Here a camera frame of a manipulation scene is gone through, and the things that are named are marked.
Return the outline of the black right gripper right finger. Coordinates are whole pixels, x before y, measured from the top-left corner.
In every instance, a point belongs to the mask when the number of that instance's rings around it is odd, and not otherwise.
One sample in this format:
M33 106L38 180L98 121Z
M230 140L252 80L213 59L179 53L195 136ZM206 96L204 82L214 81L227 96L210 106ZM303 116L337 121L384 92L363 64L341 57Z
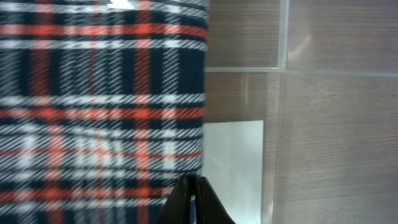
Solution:
M235 224L206 177L195 179L197 224Z

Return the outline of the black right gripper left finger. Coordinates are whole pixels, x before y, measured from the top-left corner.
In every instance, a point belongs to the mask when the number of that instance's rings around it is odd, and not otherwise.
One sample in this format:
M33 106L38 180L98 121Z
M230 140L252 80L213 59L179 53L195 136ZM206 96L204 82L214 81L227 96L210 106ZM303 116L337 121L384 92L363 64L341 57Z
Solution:
M196 175L185 175L179 178L154 224L192 224L194 222L192 197L195 195L194 180L196 178Z

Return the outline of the red navy plaid shirt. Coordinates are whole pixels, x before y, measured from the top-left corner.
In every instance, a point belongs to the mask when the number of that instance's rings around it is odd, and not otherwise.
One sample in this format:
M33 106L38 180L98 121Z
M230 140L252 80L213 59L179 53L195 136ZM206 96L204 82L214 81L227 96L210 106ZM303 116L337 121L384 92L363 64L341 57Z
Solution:
M1 1L1 222L152 223L203 165L208 1Z

